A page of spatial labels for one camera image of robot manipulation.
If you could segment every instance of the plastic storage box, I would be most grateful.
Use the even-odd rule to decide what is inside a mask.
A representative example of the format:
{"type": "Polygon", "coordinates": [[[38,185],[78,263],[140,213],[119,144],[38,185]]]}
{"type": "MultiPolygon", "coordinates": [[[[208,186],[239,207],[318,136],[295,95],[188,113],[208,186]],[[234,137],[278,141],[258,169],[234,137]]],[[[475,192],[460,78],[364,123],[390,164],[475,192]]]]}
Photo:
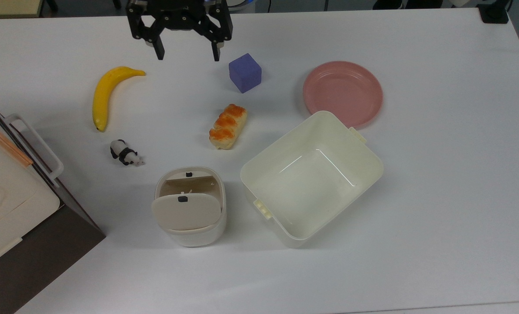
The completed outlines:
{"type": "Polygon", "coordinates": [[[333,113],[319,111],[248,161],[240,179],[271,229],[297,248],[382,174],[365,139],[333,113]]]}

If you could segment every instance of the panda figurine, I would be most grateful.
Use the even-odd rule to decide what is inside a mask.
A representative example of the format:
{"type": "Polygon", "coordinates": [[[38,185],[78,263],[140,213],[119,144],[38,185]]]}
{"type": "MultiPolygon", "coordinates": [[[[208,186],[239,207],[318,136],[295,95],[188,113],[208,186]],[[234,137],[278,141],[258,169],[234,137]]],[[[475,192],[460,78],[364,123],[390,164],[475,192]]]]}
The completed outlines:
{"type": "Polygon", "coordinates": [[[112,158],[118,159],[124,165],[144,165],[141,157],[137,155],[137,152],[130,149],[124,140],[116,140],[110,143],[110,153],[112,158]]]}

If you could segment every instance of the purple cube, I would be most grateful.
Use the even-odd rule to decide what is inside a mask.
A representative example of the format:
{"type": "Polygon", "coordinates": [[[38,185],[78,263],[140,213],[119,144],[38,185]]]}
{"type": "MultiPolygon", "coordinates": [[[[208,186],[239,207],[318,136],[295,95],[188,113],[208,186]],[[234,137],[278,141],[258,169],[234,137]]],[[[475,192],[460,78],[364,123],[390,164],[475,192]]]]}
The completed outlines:
{"type": "Polygon", "coordinates": [[[249,54],[229,63],[228,74],[240,93],[245,93],[261,83],[261,68],[249,54]]]}

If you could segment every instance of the bread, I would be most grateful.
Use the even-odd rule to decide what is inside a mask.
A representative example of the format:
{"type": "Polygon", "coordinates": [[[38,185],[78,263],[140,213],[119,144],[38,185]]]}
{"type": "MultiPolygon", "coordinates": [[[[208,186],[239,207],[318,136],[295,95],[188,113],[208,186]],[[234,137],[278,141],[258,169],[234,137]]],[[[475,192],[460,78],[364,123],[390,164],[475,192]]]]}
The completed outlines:
{"type": "Polygon", "coordinates": [[[230,149],[242,132],[247,117],[246,109],[231,103],[209,131],[209,141],[217,149],[230,149]]]}

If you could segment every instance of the banana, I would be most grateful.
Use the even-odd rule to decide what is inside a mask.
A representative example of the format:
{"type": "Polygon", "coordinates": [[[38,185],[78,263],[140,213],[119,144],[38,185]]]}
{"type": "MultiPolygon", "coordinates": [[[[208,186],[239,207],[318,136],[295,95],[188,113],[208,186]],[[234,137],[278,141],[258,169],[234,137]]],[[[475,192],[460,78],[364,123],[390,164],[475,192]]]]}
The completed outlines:
{"type": "Polygon", "coordinates": [[[118,66],[104,74],[95,88],[92,100],[92,121],[98,131],[104,132],[108,123],[108,99],[114,88],[121,81],[134,76],[145,76],[142,70],[134,70],[127,66],[118,66]]]}

